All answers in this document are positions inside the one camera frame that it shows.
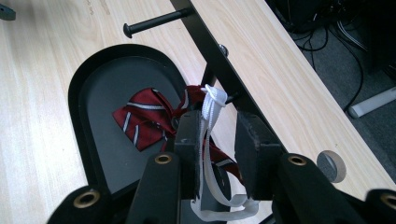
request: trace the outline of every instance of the light wood surface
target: light wood surface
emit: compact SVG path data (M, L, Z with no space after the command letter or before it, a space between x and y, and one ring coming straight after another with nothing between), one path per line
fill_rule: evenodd
M312 160L333 150L346 163L335 186L363 198L394 183L264 1L194 0L230 62L289 152ZM126 38L125 22L174 11L164 0L1 1L17 12L0 21L0 223L44 223L62 199L87 184L67 105L77 68L100 49L147 45L165 53L188 84L205 61L181 21ZM235 111L220 116L215 140L233 156ZM233 192L241 191L233 181ZM262 204L257 222L269 213Z

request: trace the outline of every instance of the plastic hole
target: plastic hole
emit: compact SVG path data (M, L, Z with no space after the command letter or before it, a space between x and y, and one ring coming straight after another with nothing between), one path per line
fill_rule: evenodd
M160 155L155 158L155 162L159 164L166 164L172 160L172 157L169 155Z
M317 166L332 183L340 183L347 176L347 167L343 159L333 151L320 152L317 158Z
M388 193L381 195L381 201L392 209L396 210L396 196Z
M306 160L298 156L290 156L288 160L294 165L300 165L300 166L306 165Z
M73 201L76 208L86 208L99 201L100 193L97 190L91 189L77 196Z

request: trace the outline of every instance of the gray carpet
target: gray carpet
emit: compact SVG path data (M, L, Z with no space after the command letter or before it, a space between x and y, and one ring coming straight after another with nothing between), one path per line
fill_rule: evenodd
M366 38L363 38L361 32L358 31L350 31L349 33L356 36L359 41L364 42ZM305 35L290 34L293 39ZM305 38L295 42L302 46L307 39ZM314 32L311 39L313 49L319 48L324 42L325 30L324 28L319 28ZM353 48L352 50L357 54L364 70L364 82L361 93L358 95L354 104L395 86L394 80L384 72L370 72L371 63L368 53ZM303 51L303 54L312 65L311 53ZM356 60L330 32L326 47L320 51L313 52L313 56L318 76L340 107L344 108L360 85L361 73ZM353 119L347 115L394 182L396 182L395 112L396 101L393 101L359 119Z

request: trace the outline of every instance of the white cable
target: white cable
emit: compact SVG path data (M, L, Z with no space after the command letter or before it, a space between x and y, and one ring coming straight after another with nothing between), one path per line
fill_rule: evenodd
M222 193L219 188L218 182L215 178L212 169L212 162L210 160L210 150L209 150L209 139L212 129L219 117L219 112L222 107L225 106L227 100L227 93L225 91L218 90L214 87L205 85L205 90L207 94L205 96L204 104L202 107L202 120L200 127L200 187L199 187L199 198L191 201L192 211L203 221L232 221L239 220L246 217L252 217L259 211L259 202L248 199L246 194L236 194L229 201ZM205 142L205 157L202 159L202 145L204 135L206 133ZM206 184L213 197L224 205L230 207L244 206L245 209L236 212L214 212L208 210L201 210L201 200L203 193L203 183L204 176Z
M355 43L357 46L359 46L361 49L364 49L365 51L368 51L368 49L361 44L361 42L359 42L358 40L356 40L354 37L352 37L347 30L344 28L343 24L341 23L341 21L337 22L337 26L338 29L346 36L346 38L348 38L350 41L352 41L353 43Z

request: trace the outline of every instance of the necktie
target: necktie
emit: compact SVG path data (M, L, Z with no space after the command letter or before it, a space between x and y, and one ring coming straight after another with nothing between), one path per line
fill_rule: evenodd
M204 99L205 93L200 86L187 86L180 104L174 110L159 91L147 88L133 95L126 106L113 112L113 118L135 147L142 151L162 139L174 138L177 131L172 127L172 118L180 118L191 105ZM209 148L212 163L233 174L242 183L236 162L213 142L210 142Z

